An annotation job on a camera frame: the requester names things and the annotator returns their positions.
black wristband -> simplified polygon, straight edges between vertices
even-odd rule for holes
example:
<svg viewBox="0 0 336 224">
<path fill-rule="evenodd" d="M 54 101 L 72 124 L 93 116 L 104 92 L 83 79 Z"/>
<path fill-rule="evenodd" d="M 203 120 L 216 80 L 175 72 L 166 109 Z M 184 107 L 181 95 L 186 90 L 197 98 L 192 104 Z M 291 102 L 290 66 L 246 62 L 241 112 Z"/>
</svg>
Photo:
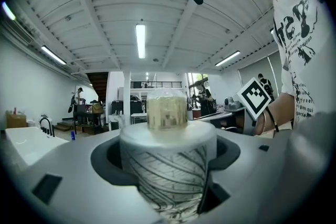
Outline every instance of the black wristband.
<svg viewBox="0 0 336 224">
<path fill-rule="evenodd" d="M 271 118 L 271 121 L 272 121 L 272 123 L 274 124 L 275 130 L 276 130 L 277 132 L 279 132 L 279 128 L 278 128 L 277 122 L 274 120 L 273 115 L 272 115 L 272 113 L 269 111 L 268 106 L 266 107 L 266 111 L 268 112 L 269 117 Z"/>
</svg>

person in black clothing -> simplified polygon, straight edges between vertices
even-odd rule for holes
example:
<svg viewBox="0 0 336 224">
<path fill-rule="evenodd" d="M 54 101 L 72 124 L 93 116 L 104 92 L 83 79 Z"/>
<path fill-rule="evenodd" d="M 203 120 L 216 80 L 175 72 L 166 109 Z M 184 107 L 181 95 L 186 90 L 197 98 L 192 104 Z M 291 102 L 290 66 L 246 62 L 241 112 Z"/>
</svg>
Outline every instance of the person in black clothing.
<svg viewBox="0 0 336 224">
<path fill-rule="evenodd" d="M 274 96 L 271 82 L 268 79 L 264 79 L 264 76 L 261 73 L 258 75 L 258 79 L 262 87 L 264 87 L 265 91 L 268 93 L 269 97 L 271 97 L 271 103 L 272 103 L 274 101 Z"/>
<path fill-rule="evenodd" d="M 196 88 L 199 90 L 196 102 L 201 104 L 201 116 L 207 116 L 213 113 L 213 101 L 211 93 L 204 87 L 200 81 L 195 82 Z"/>
</svg>

blue object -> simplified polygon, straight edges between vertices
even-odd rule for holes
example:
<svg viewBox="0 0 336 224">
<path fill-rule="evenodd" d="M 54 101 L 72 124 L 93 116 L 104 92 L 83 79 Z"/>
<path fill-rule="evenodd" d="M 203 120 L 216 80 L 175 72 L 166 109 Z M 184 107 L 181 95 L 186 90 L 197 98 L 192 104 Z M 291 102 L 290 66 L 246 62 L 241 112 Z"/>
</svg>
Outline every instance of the blue object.
<svg viewBox="0 0 336 224">
<path fill-rule="evenodd" d="M 71 131 L 71 140 L 73 140 L 73 141 L 76 140 L 74 131 Z"/>
</svg>

person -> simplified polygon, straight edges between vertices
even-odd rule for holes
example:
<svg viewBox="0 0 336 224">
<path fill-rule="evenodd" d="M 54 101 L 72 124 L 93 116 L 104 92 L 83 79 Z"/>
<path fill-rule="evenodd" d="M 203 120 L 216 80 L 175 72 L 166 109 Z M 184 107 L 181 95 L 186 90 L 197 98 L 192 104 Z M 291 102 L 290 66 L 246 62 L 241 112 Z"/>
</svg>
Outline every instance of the person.
<svg viewBox="0 0 336 224">
<path fill-rule="evenodd" d="M 198 96 L 194 96 L 196 102 L 201 104 L 201 116 L 207 116 L 213 113 L 214 99 L 208 89 L 204 87 L 200 81 L 195 82 L 195 86 L 198 89 Z"/>
<path fill-rule="evenodd" d="M 274 96 L 273 96 L 273 88 L 272 88 L 271 82 L 268 79 L 264 79 L 264 76 L 261 73 L 259 73 L 258 79 L 259 79 L 261 86 L 265 89 L 269 97 L 271 97 L 271 102 L 273 102 Z"/>
<path fill-rule="evenodd" d="M 334 22 L 324 0 L 272 2 L 272 35 L 279 47 L 282 89 L 268 108 L 278 126 L 292 119 L 297 125 L 317 112 L 332 112 L 336 106 L 330 90 L 335 86 Z M 259 116 L 256 135 L 274 129 L 270 114 L 265 110 Z M 236 122 L 242 125 L 244 120 Z"/>
<path fill-rule="evenodd" d="M 78 88 L 78 91 L 76 92 L 76 96 L 75 96 L 75 100 L 76 100 L 76 104 L 79 105 L 80 101 L 83 100 L 83 98 L 80 97 L 80 93 L 84 92 L 82 87 Z"/>
</svg>

ceiling light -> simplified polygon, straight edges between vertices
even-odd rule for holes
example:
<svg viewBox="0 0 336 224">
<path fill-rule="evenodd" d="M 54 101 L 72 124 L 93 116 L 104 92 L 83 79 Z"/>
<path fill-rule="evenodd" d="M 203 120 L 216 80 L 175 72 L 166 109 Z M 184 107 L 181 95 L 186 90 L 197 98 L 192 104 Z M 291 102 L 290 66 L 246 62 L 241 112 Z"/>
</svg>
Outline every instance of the ceiling light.
<svg viewBox="0 0 336 224">
<path fill-rule="evenodd" d="M 231 60 L 232 58 L 234 58 L 235 56 L 237 56 L 238 54 L 240 54 L 239 50 L 236 51 L 234 54 L 231 54 L 230 56 L 226 57 L 224 60 L 220 61 L 219 63 L 217 63 L 216 66 L 219 67 L 220 65 L 224 64 L 228 60 Z"/>
<path fill-rule="evenodd" d="M 145 26 L 144 25 L 136 25 L 136 41 L 138 44 L 138 53 L 139 58 L 145 58 Z"/>
<path fill-rule="evenodd" d="M 4 9 L 5 13 L 7 14 L 7 16 L 11 19 L 11 20 L 15 20 L 15 16 L 12 13 L 12 11 L 9 9 L 9 7 L 7 6 L 6 2 L 2 2 L 2 8 Z"/>
<path fill-rule="evenodd" d="M 60 59 L 58 56 L 56 56 L 51 50 L 49 50 L 46 46 L 42 47 L 42 50 L 44 50 L 46 53 L 48 53 L 51 57 L 53 57 L 56 61 L 61 63 L 62 65 L 65 65 L 66 63 Z"/>
</svg>

